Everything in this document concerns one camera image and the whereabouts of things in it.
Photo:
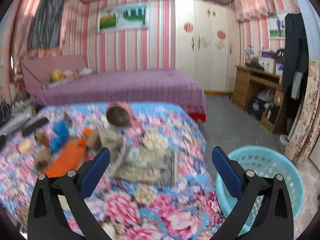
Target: blue toy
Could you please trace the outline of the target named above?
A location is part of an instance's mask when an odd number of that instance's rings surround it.
[[[57,122],[53,125],[53,132],[56,137],[52,139],[49,143],[49,148],[51,153],[56,153],[64,145],[64,143],[69,138],[69,123],[67,120]]]

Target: plastic basket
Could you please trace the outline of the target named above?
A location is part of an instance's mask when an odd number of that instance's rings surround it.
[[[298,170],[285,156],[266,147],[245,146],[232,151],[228,157],[239,162],[245,171],[253,170],[260,177],[273,178],[276,174],[282,174],[291,200],[293,219],[297,218],[303,206],[304,186]],[[223,215],[227,217],[237,199],[230,196],[219,174],[216,178],[216,193]],[[250,230],[262,198],[263,196],[257,197],[240,234]]]

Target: pink curtain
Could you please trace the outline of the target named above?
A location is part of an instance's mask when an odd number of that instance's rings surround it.
[[[10,44],[12,38],[13,24],[19,7],[20,0],[14,0],[6,12],[6,16],[0,24],[0,60],[3,62],[3,69],[0,67],[0,90],[5,98],[11,103],[14,98],[10,91],[10,73],[11,73],[11,51]]]
[[[20,2],[12,35],[12,57],[14,66],[19,66],[23,59],[34,56],[28,55],[27,44],[30,26],[40,1],[41,0],[21,0]]]
[[[273,0],[235,0],[236,17],[240,22],[260,19],[261,16],[269,16],[276,13]]]
[[[63,48],[63,44],[64,44],[64,37],[65,37],[65,34],[66,34],[66,29],[67,29],[68,12],[71,9],[70,5],[71,5],[71,0],[65,0],[64,7],[63,7],[63,12],[62,12],[61,30],[60,30],[60,49],[61,49],[61,53],[62,53],[62,48]]]

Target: wardrobe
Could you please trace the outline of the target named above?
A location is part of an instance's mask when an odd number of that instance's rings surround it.
[[[240,64],[235,12],[200,0],[175,0],[176,69],[203,90],[234,91]]]

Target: metal bolt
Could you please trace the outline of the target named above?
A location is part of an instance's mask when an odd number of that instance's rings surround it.
[[[277,174],[276,178],[277,178],[277,180],[283,180],[283,176],[280,174]]]
[[[247,176],[249,176],[249,177],[253,177],[253,176],[255,175],[254,171],[251,171],[251,170],[248,170],[248,171],[246,172],[246,174],[247,174]]]
[[[68,177],[73,177],[77,174],[77,172],[75,170],[71,170],[71,171],[68,171]]]
[[[39,180],[43,180],[45,179],[45,174],[44,173],[41,173],[38,177]]]

